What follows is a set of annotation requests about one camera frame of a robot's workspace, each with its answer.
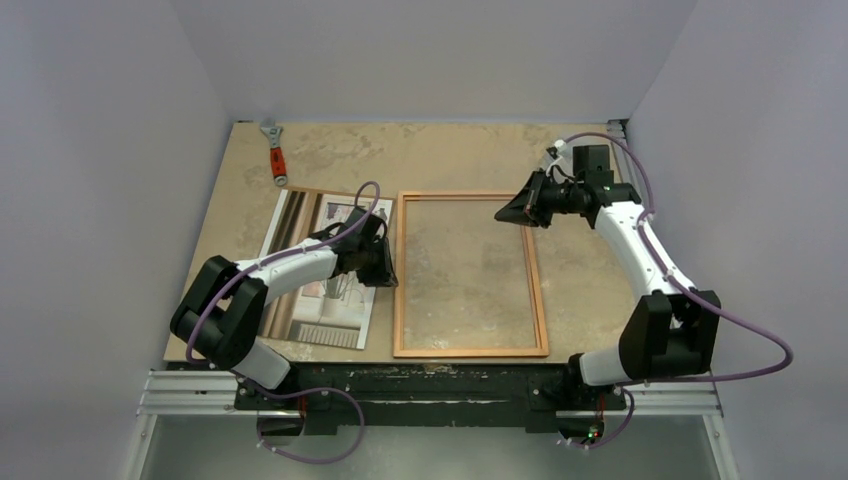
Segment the plant photo print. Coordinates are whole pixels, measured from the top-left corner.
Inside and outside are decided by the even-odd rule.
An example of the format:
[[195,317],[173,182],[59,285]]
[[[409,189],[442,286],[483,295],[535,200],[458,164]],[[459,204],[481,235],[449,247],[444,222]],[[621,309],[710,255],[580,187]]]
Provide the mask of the plant photo print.
[[[309,234],[344,222],[358,205],[367,209],[372,199],[317,189],[282,189],[259,255],[286,250]],[[331,347],[362,350],[376,289],[366,287],[351,272],[312,282],[266,307],[260,336]]]

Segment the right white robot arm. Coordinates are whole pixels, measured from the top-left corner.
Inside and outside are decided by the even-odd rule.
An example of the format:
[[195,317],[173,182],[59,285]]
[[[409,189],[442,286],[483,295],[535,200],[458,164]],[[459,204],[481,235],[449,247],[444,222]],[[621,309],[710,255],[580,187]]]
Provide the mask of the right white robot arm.
[[530,175],[495,220],[547,228],[556,214],[584,218],[615,253],[636,300],[613,346],[570,358],[572,373],[561,381],[564,399],[584,407],[601,386],[706,372],[719,317],[703,305],[718,306],[719,299],[685,277],[673,279],[676,266],[665,250],[648,246],[655,237],[648,211],[633,185],[616,181],[609,147],[558,140],[546,154],[547,166]]

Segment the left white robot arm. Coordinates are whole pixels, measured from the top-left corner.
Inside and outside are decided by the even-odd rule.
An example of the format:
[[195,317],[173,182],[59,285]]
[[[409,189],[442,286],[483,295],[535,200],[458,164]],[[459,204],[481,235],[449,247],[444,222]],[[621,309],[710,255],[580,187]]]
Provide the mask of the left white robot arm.
[[308,284],[349,273],[367,287],[396,286],[386,232],[384,219],[356,206],[346,221],[286,250],[240,262],[213,256],[177,306],[170,331],[185,342],[188,360],[205,358],[250,379],[272,408],[287,408],[298,395],[290,376],[295,368],[259,340],[265,308]]

